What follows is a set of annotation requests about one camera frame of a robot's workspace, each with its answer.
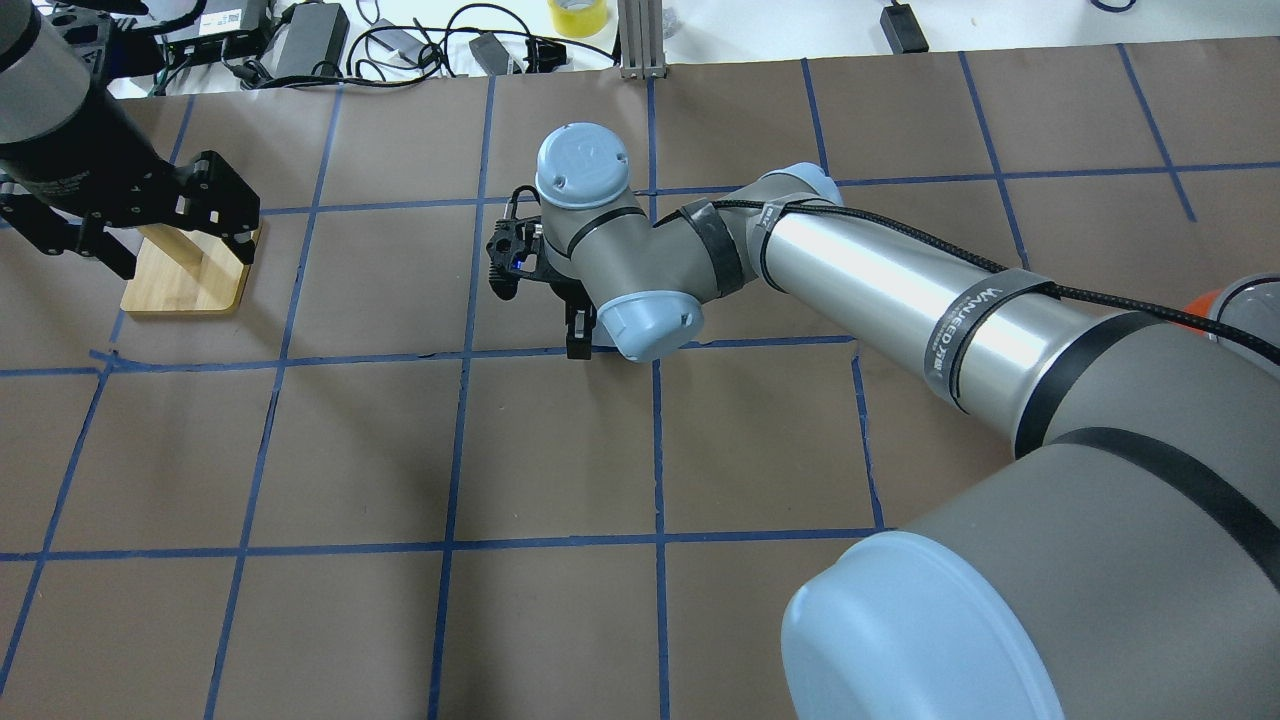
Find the connector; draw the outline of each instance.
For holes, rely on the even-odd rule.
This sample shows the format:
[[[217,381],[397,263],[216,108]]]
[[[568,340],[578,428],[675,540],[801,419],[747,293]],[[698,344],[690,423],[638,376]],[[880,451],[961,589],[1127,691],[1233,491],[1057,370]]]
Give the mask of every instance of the connector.
[[[893,3],[881,13],[881,27],[884,28],[884,37],[888,38],[890,47],[895,55],[905,53],[928,53],[929,42],[924,40],[920,23],[915,20],[915,13],[906,4]]]

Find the wooden block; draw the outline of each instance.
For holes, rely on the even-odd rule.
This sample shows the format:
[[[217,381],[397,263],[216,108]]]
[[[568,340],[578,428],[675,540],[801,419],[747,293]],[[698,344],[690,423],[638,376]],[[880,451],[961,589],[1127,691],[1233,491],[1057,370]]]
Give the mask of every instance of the wooden block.
[[[129,314],[221,315],[239,305],[248,265],[223,241],[197,231],[143,225],[142,249],[120,309]],[[255,242],[261,228],[253,231]]]

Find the white label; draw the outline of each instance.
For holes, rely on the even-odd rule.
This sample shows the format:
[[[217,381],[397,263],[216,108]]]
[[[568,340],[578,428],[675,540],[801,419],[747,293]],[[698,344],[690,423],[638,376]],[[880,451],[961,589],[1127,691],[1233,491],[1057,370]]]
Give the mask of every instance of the white label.
[[[223,10],[200,15],[200,37],[239,29],[244,10]]]

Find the orange object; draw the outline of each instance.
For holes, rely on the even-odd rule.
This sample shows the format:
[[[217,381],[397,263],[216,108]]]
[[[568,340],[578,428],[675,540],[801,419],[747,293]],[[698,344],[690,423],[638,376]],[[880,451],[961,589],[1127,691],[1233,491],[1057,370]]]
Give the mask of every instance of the orange object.
[[[1206,292],[1204,295],[1197,297],[1196,300],[1192,300],[1190,304],[1187,307],[1184,307],[1184,310],[1188,311],[1188,313],[1190,313],[1192,315],[1199,315],[1201,318],[1208,318],[1208,313],[1210,313],[1210,310],[1212,310],[1213,301],[1217,300],[1219,295],[1222,295],[1222,290],[1221,288],[1219,288],[1219,290],[1211,290],[1210,292]],[[1199,333],[1199,334],[1204,334],[1203,331],[1192,329],[1192,332]]]

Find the blue joint cap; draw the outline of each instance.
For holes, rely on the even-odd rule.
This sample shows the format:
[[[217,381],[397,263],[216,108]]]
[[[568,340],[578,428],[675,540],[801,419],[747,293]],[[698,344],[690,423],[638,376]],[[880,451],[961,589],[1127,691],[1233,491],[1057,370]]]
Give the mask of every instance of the blue joint cap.
[[[813,163],[796,163],[790,168],[782,168],[781,170],[772,170],[760,176],[764,179],[769,176],[791,176],[803,183],[813,188],[814,192],[831,200],[836,205],[844,205],[845,199],[840,196],[840,188],[836,187],[836,181],[831,179],[827,173],[822,172],[822,168],[814,165]]]
[[[543,200],[564,210],[588,210],[616,200],[631,177],[627,149],[613,131],[595,123],[570,123],[552,131],[538,150]]]

